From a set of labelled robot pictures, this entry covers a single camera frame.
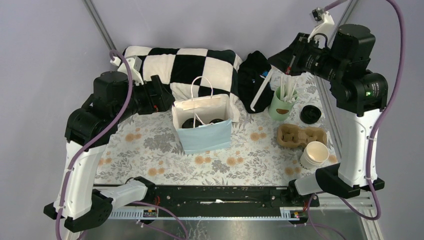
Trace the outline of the single white paper straw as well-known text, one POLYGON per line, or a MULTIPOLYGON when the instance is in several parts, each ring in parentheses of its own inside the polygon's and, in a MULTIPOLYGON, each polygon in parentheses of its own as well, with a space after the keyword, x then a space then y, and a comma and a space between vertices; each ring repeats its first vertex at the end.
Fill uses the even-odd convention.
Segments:
POLYGON ((262 81, 262 84, 260 85, 257 93, 255 94, 255 96, 254 96, 254 98, 253 98, 253 100, 252 100, 252 102, 250 104, 250 109, 253 112, 256 112, 255 106, 256 106, 256 104, 257 104, 260 96, 262 95, 264 89, 266 88, 268 82, 271 80, 274 71, 275 71, 275 69, 272 67, 269 71, 267 71, 266 76, 264 76, 263 74, 260 74, 259 75, 263 79, 263 81, 262 81))

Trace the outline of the white paper bag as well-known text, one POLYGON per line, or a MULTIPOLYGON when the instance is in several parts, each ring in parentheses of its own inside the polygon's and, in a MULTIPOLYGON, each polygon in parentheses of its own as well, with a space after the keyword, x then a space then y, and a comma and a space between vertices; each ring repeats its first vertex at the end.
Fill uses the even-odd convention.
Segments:
POLYGON ((215 95, 212 84, 203 76, 198 76, 192 81, 190 93, 188 100, 175 101, 171 107, 172 123, 184 153, 192 155, 229 148, 232 142, 234 118, 229 96, 215 95), (210 95, 194 97, 194 86, 197 80, 205 80, 209 83, 210 95), (198 119, 202 125, 183 129, 182 124, 190 118, 198 119), (223 122, 210 124, 213 119, 222 119, 223 122))

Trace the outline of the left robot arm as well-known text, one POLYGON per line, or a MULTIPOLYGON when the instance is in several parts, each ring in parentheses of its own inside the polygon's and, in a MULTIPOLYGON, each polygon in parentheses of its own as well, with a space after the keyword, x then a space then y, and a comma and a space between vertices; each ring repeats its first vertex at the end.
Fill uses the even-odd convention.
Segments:
POLYGON ((165 112, 174 101, 170 86, 152 75, 137 85, 127 74, 106 71, 93 82, 93 93, 69 116, 65 128, 66 167, 58 198, 44 207, 53 220, 79 233, 101 226, 112 211, 139 201, 156 203, 155 184, 144 177, 131 178, 110 190, 94 189, 98 163, 118 125, 133 115, 165 112))

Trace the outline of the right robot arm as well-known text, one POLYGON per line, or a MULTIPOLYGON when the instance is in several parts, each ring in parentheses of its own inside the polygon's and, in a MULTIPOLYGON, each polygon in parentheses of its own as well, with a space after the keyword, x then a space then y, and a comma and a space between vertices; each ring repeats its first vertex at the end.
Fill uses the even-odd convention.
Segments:
POLYGON ((310 73, 326 80, 336 105, 343 112, 341 161, 320 167, 313 174, 292 180, 287 201, 301 205, 307 195, 324 192, 349 199, 362 190, 376 192, 385 182, 376 173, 378 128, 388 102, 388 83, 384 76, 368 70, 376 38, 370 29, 343 24, 331 47, 320 48, 314 36, 298 33, 268 63, 289 76, 310 73))

